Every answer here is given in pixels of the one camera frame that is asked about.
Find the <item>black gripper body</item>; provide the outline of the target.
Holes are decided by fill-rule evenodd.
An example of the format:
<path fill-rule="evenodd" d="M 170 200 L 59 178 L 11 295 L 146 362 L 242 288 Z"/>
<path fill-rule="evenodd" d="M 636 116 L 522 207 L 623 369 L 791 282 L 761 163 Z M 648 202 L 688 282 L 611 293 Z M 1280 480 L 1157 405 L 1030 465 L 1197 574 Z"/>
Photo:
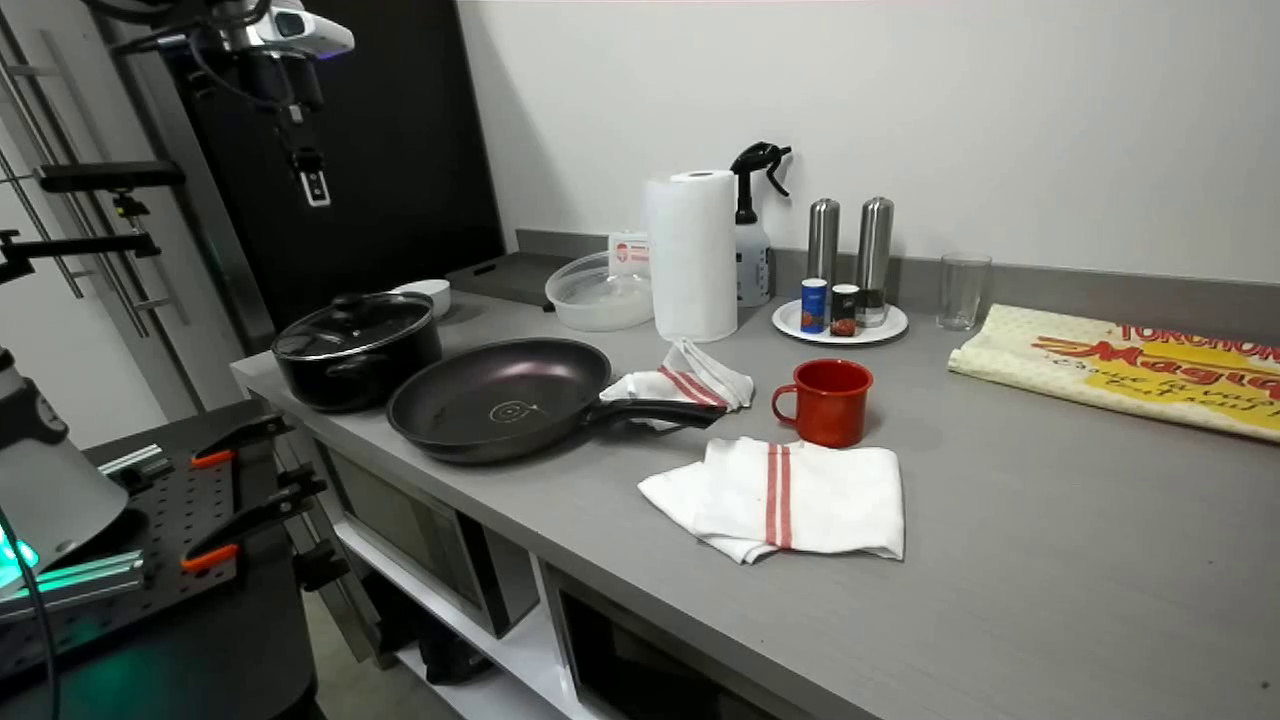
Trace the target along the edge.
<path fill-rule="evenodd" d="M 259 94 L 270 124 L 285 147 L 285 158 L 299 184 L 309 207 L 332 202 L 332 184 L 318 135 L 324 108 L 321 71 L 303 55 L 255 55 L 247 64 L 254 91 Z"/>

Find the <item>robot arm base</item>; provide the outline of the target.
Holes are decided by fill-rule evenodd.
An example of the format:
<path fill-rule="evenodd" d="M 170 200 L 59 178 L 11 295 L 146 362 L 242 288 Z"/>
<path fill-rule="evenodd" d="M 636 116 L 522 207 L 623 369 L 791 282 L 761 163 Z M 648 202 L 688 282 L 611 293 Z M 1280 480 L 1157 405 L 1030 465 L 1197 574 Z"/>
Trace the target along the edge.
<path fill-rule="evenodd" d="M 0 510 L 30 566 L 51 566 L 126 509 L 128 492 L 69 440 L 69 425 L 0 349 Z"/>

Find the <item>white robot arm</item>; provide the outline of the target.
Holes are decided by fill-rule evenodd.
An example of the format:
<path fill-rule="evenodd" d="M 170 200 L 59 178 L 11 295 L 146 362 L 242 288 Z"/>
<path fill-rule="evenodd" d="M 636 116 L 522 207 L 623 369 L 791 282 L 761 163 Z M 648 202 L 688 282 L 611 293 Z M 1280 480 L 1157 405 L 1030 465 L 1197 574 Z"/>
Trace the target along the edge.
<path fill-rule="evenodd" d="M 357 50 L 357 31 L 303 0 L 205 0 L 157 38 L 201 81 L 255 108 L 295 174 L 309 207 L 332 202 L 313 120 L 324 108 L 321 67 Z"/>

